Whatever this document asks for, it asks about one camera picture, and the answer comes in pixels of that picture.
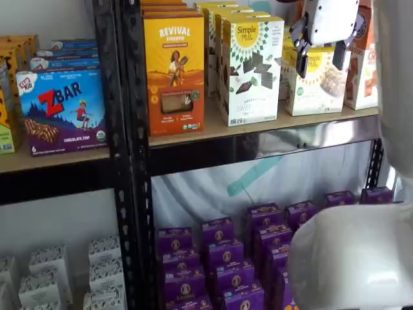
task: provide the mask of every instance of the chocolate bar image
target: chocolate bar image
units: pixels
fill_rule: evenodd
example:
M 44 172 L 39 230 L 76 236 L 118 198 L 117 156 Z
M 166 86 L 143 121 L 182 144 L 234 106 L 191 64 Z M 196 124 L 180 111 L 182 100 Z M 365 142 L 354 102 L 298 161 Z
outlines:
M 243 84 L 238 88 L 236 94 L 238 95 L 238 94 L 241 94 L 241 93 L 243 93 L 243 92 L 248 92 L 248 91 L 250 90 L 251 86 L 252 86 L 252 83 L 251 83 L 251 82 L 245 82 L 245 83 L 243 83 Z
M 254 73 L 264 73 L 264 72 L 267 72 L 269 68 L 271 68 L 271 65 L 262 63 L 259 66 L 257 66 L 257 68 L 254 70 Z
M 30 118 L 25 118 L 25 127 L 29 135 L 49 144 L 55 143 L 59 137 L 59 130 L 56 127 L 40 124 Z

